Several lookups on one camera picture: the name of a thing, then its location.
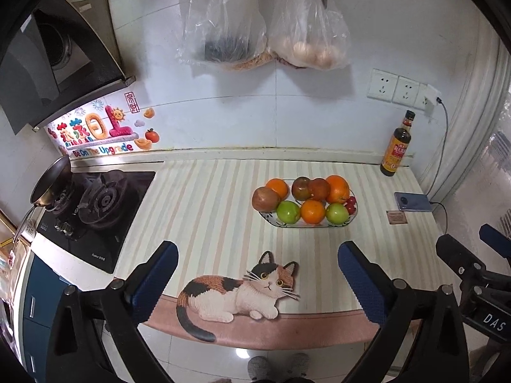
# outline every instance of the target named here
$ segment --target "smiling sun sticker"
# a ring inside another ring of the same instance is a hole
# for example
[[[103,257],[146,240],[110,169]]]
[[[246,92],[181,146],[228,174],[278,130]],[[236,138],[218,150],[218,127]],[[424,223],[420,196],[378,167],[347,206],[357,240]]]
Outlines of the smiling sun sticker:
[[[122,109],[115,108],[114,110],[112,110],[112,116],[117,121],[124,121],[124,112]]]

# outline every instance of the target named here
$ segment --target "cat's ear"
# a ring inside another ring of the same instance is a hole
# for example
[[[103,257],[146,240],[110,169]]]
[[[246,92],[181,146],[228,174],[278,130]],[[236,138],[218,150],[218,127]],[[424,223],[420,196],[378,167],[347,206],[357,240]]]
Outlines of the cat's ear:
[[[284,269],[289,272],[289,275],[293,276],[294,271],[298,267],[298,262],[292,261],[284,266]]]
[[[259,263],[273,263],[273,253],[266,251],[259,259]]]

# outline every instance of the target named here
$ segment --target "wok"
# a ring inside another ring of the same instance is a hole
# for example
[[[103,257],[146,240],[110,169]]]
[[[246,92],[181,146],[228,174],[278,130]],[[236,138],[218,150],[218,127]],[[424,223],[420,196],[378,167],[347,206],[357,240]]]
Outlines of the wok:
[[[12,241],[14,244],[18,242],[19,236],[27,225],[27,220],[36,207],[45,207],[52,204],[59,197],[60,193],[64,191],[66,185],[71,180],[71,175],[71,161],[67,155],[60,157],[44,172],[32,191],[30,203],[33,206],[21,220]]]

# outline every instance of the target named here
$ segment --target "transparent plastic bag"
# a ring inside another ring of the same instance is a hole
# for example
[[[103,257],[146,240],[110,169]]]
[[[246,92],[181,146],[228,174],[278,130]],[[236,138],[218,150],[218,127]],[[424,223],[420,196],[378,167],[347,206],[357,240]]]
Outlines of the transparent plastic bag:
[[[266,62],[266,24],[258,0],[190,0],[178,58],[251,69]]]
[[[349,31],[332,0],[277,0],[268,48],[296,67],[340,69],[349,64]]]

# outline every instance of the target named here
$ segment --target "shoe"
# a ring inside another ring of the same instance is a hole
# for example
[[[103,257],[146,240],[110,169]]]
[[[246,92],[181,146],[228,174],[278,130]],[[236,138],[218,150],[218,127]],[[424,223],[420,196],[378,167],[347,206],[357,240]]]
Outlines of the shoe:
[[[271,366],[266,357],[252,357],[248,361],[247,370],[251,380],[269,380],[270,378]]]
[[[310,362],[311,358],[305,353],[293,354],[287,361],[286,378],[307,376]]]

